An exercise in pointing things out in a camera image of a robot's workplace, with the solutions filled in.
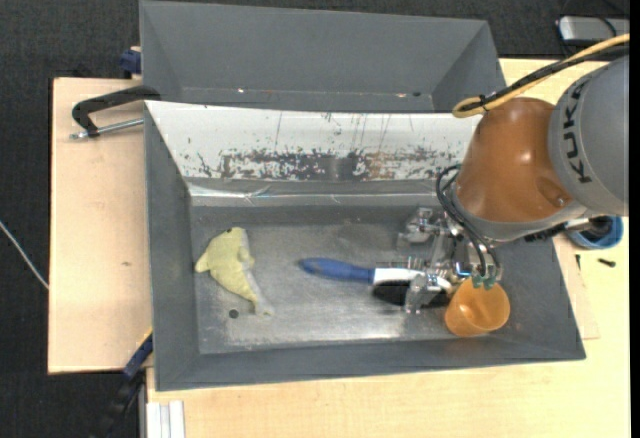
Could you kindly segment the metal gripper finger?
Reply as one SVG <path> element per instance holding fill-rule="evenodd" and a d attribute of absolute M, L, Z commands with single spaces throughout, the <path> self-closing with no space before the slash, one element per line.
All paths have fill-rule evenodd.
<path fill-rule="evenodd" d="M 418 207 L 405 221 L 397 235 L 396 246 L 401 249 L 424 245 L 446 233 L 446 219 L 442 210 Z"/>
<path fill-rule="evenodd" d="M 418 274 L 410 282 L 404 311 L 420 313 L 424 308 L 442 305 L 451 293 L 451 283 L 435 274 Z"/>

